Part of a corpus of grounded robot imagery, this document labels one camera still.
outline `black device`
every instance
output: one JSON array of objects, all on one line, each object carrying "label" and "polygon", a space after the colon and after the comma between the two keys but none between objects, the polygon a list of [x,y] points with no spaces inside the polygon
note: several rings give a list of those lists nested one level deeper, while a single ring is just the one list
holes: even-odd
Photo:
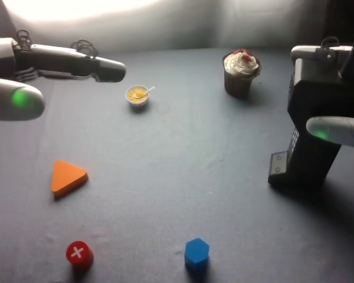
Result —
[{"label": "black device", "polygon": [[275,187],[317,189],[341,145],[312,136],[306,123],[316,116],[354,117],[354,46],[322,44],[291,56],[295,62],[287,111],[296,128],[288,150],[271,155],[268,182]]}]

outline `cupcake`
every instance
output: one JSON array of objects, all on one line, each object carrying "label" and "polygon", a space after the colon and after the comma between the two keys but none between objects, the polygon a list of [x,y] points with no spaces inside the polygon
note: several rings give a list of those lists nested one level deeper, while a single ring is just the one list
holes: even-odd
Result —
[{"label": "cupcake", "polygon": [[234,97],[246,98],[252,80],[261,72],[260,61],[246,49],[223,57],[224,88]]}]

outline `gray table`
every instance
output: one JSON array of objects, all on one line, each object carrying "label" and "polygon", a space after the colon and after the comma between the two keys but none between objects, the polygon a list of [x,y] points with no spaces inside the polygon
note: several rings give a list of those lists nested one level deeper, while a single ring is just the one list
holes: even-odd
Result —
[{"label": "gray table", "polygon": [[[229,50],[119,54],[121,83],[38,80],[47,111],[0,121],[0,282],[191,282],[185,243],[210,246],[207,282],[354,283],[354,149],[342,148],[317,196],[267,183],[286,150],[289,52],[262,62],[251,100],[223,88]],[[132,112],[124,92],[156,86]],[[55,201],[53,163],[89,182]],[[73,274],[65,249],[86,241],[91,270]]]}]

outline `whipped cream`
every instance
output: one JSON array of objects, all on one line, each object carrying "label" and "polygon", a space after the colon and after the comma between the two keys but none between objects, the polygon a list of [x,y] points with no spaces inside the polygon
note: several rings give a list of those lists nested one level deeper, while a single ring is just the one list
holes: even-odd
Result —
[{"label": "whipped cream", "polygon": [[258,64],[253,56],[239,52],[227,56],[224,60],[224,68],[231,75],[253,75],[258,68]]}]

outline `orange triangular block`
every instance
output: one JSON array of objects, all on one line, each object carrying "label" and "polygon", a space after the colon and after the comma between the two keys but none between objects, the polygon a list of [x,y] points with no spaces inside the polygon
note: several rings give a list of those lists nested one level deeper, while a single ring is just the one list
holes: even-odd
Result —
[{"label": "orange triangular block", "polygon": [[88,174],[84,169],[63,160],[55,161],[51,191],[58,198],[77,189],[86,181]]}]

